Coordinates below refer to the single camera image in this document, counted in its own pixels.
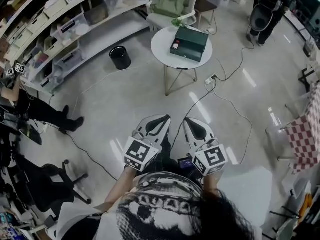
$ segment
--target checkered cloth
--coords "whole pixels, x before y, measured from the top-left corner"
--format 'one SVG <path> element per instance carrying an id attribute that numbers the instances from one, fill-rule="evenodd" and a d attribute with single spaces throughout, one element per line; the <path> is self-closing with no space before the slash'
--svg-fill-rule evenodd
<path id="1" fill-rule="evenodd" d="M 295 173 L 320 163 L 320 84 L 311 90 L 304 115 L 283 129 L 298 158 L 290 165 Z"/>

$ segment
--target black chair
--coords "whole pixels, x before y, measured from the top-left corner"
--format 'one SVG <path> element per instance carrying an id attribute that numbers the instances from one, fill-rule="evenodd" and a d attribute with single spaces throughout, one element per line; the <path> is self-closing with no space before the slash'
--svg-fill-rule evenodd
<path id="1" fill-rule="evenodd" d="M 66 172 L 65 160 L 62 169 L 52 164 L 38 167 L 21 154 L 15 154 L 16 166 L 8 168 L 9 176 L 19 199 L 26 205 L 35 205 L 39 211 L 52 209 L 59 216 L 61 206 L 65 202 L 73 202 L 75 197 L 85 204 L 91 204 L 91 199 L 84 199 L 76 191 L 75 184 L 88 177 L 84 174 L 72 182 Z M 53 182 L 51 177 L 59 175 L 63 182 Z"/>

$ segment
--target shiny floor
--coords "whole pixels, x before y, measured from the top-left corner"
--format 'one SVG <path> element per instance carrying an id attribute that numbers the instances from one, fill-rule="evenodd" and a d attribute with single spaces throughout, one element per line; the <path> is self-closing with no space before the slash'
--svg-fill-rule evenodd
<path id="1" fill-rule="evenodd" d="M 60 110 L 69 105 L 73 119 L 85 117 L 83 127 L 72 137 L 118 178 L 124 167 L 122 149 L 143 118 L 169 114 L 172 117 L 169 133 L 172 143 L 186 113 L 207 93 L 205 79 L 213 74 L 224 79 L 225 74 L 229 76 L 239 66 L 242 48 L 252 47 L 246 40 L 251 3 L 239 6 L 230 2 L 228 8 L 219 8 L 215 12 L 218 31 L 210 36 L 213 55 L 197 70 L 198 82 L 165 96 L 163 65 L 151 52 L 153 34 L 146 29 L 121 42 L 132 59 L 128 70 L 116 70 L 109 58 L 109 50 L 106 50 L 70 75 L 56 90 L 51 105 Z M 200 28 L 205 30 L 208 27 L 203 20 Z M 277 162 L 278 155 L 271 151 L 265 129 L 288 120 L 284 116 L 284 105 L 305 93 L 304 86 L 298 82 L 298 75 L 307 62 L 303 44 L 292 26 L 283 19 L 263 47 L 243 51 L 243 64 L 228 81 L 218 82 L 215 91 L 232 101 L 239 113 L 252 122 L 245 158 L 251 125 L 229 102 L 209 94 L 189 114 L 189 117 L 212 127 L 219 142 L 229 154 L 234 154 L 234 163 L 240 163 L 244 158 L 244 164 L 263 166 L 272 172 L 270 209 L 273 210 L 280 209 L 287 200 L 281 180 L 288 171 L 288 163 Z M 177 72 L 171 69 L 171 74 L 173 80 Z M 185 81 L 188 78 L 179 79 L 178 86 Z M 50 96 L 41 94 L 40 97 L 49 102 Z M 56 129 L 49 127 L 42 139 L 42 146 L 24 139 L 21 144 L 24 155 L 39 166 L 48 163 L 60 166 L 63 160 L 69 159 L 75 175 L 89 174 L 81 189 L 95 205 L 102 203 L 115 181 L 77 149 L 68 136 Z M 171 156 L 175 159 L 185 157 L 188 147 L 183 131 L 180 131 Z"/>

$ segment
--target graphic t-shirt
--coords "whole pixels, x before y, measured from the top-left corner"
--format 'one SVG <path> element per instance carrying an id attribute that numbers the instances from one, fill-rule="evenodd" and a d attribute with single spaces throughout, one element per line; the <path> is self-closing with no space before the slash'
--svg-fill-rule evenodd
<path id="1" fill-rule="evenodd" d="M 137 177 L 135 187 L 101 216 L 95 240 L 191 239 L 199 224 L 201 188 L 182 176 L 154 172 Z M 65 203 L 57 239 L 76 223 L 99 213 L 85 205 Z"/>

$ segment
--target long black hair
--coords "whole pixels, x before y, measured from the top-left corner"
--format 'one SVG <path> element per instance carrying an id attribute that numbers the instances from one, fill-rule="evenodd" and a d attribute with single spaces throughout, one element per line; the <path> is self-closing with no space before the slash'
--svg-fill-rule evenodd
<path id="1" fill-rule="evenodd" d="M 199 201 L 199 220 L 192 225 L 195 239 L 254 240 L 253 227 L 219 190 L 204 191 Z"/>

